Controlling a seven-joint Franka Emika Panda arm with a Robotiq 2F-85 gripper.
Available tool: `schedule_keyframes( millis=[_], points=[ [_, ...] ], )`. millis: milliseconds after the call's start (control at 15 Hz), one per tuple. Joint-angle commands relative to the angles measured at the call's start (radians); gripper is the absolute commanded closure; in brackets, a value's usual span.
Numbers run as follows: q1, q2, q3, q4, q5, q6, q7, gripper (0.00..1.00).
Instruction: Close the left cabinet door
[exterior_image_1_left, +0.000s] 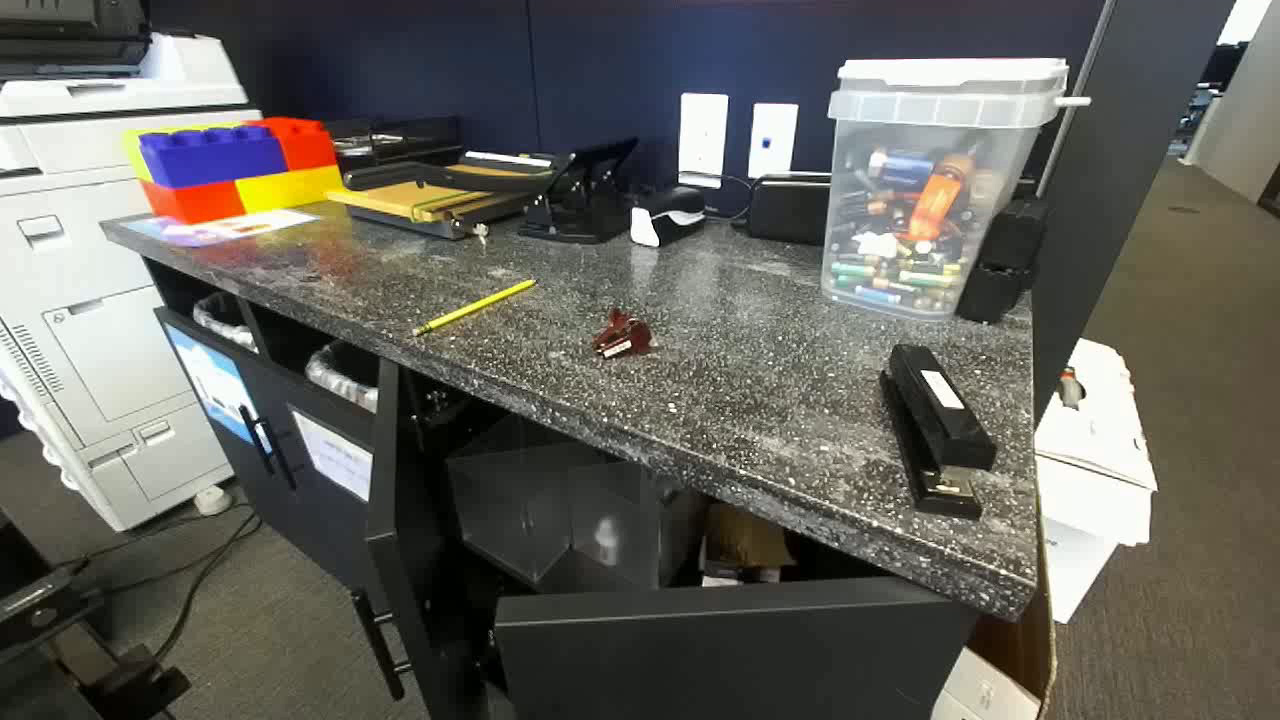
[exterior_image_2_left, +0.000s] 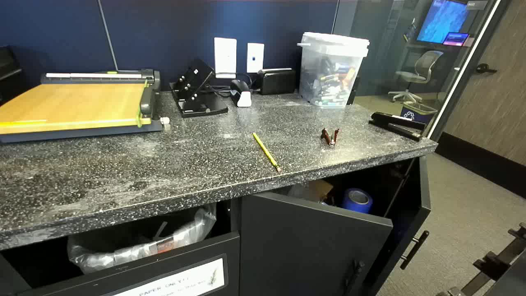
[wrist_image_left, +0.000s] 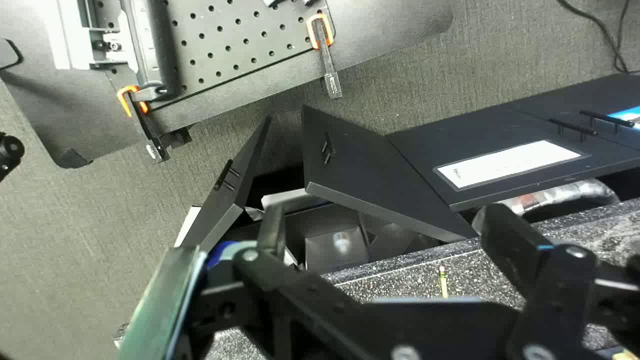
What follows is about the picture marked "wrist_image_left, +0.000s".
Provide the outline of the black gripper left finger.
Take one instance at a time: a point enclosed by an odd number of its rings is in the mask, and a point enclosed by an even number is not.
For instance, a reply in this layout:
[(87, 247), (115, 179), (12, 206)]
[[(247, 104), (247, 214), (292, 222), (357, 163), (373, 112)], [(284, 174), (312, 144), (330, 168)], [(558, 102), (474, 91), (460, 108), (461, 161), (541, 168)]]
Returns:
[(493, 302), (357, 302), (312, 273), (244, 250), (254, 302), (242, 325), (269, 360), (505, 360), (518, 312)]

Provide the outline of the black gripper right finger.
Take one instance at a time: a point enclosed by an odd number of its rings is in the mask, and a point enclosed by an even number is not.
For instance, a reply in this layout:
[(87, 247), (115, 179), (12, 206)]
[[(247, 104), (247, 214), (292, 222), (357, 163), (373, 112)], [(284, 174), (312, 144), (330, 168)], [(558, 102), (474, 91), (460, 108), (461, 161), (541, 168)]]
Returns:
[(635, 256), (618, 266), (580, 245), (551, 242), (504, 204), (484, 206), (478, 228), (481, 250), (524, 298), (505, 343), (511, 360), (599, 360), (583, 346), (588, 325), (640, 352)]

